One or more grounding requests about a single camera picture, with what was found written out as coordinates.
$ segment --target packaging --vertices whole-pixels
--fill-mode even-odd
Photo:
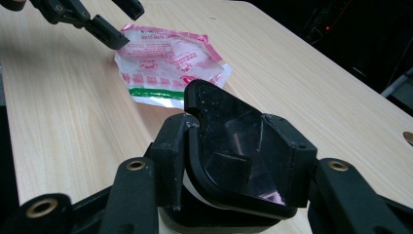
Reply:
[[[137,102],[183,108],[183,91],[195,79],[223,88],[231,67],[206,35],[127,24],[130,39],[115,53],[121,77]]]

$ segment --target black plastic part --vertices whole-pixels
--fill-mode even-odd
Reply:
[[[118,168],[99,233],[158,232],[153,161],[143,157],[129,159]]]
[[[181,209],[159,209],[165,225],[178,233],[257,233],[280,221],[252,214],[221,210],[200,202],[182,187]]]
[[[121,49],[130,41],[100,15],[95,16],[90,24],[85,25],[85,28],[95,38],[113,50]]]
[[[321,159],[314,181],[309,210],[314,233],[409,233],[349,163]]]
[[[380,196],[380,198],[383,199],[386,205],[390,208],[398,220],[403,223],[407,230],[409,230],[410,233],[413,233],[413,209],[390,200],[389,198],[383,196]]]
[[[5,7],[6,9],[14,12],[19,12],[24,8],[25,1],[13,1],[13,0],[0,0],[0,5]]]
[[[132,20],[137,20],[145,13],[142,4],[138,0],[113,0],[113,2]]]
[[[24,203],[2,227],[2,233],[69,233],[73,225],[70,199],[46,194]]]
[[[317,149],[286,120],[262,114],[202,80],[187,86],[184,102],[185,111],[201,123],[188,130],[186,168],[208,202],[280,219],[307,205]],[[228,186],[234,174],[239,179]]]
[[[263,114],[262,124],[261,152],[275,155],[262,157],[271,179],[288,207],[306,208],[316,147],[282,117]]]
[[[74,225],[71,234],[97,233],[103,219],[111,187],[107,187],[94,195],[74,204]]]
[[[6,106],[0,106],[0,226],[19,208],[18,185]]]
[[[159,207],[180,207],[184,166],[184,133],[198,127],[198,120],[187,114],[168,117],[152,145],[150,154],[156,165],[157,204]]]
[[[71,23],[77,28],[85,27],[95,38],[113,50],[119,50],[129,43],[128,38],[100,15],[96,15],[91,20],[91,15],[79,0],[30,1],[51,24],[65,22]]]

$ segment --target wood grain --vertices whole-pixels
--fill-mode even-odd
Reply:
[[[413,207],[413,132],[406,115],[252,5],[142,0],[136,23],[207,34],[233,67],[225,90],[291,122],[318,149],[355,165],[377,193]],[[84,1],[115,27],[131,22],[110,1]],[[0,9],[0,62],[19,198],[109,186],[118,165],[142,156],[178,109],[134,103],[105,48],[85,30],[51,25],[29,3]],[[306,210],[265,233],[310,233]],[[161,233],[172,233],[161,224]]]

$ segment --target table surface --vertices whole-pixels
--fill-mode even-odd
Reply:
[[[225,90],[286,118],[319,158],[352,163],[375,191],[413,207],[413,118],[246,2],[142,0],[136,23],[207,34],[233,67]],[[84,1],[115,27],[131,20],[110,1]],[[0,62],[19,199],[60,192],[77,202],[142,156],[179,109],[131,100],[107,49],[85,30],[51,25],[27,3],[0,9]],[[266,231],[310,233],[307,210]],[[161,223],[161,233],[171,233]]]

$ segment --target dark background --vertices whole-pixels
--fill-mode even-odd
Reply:
[[[413,0],[246,1],[377,93],[413,66]]]

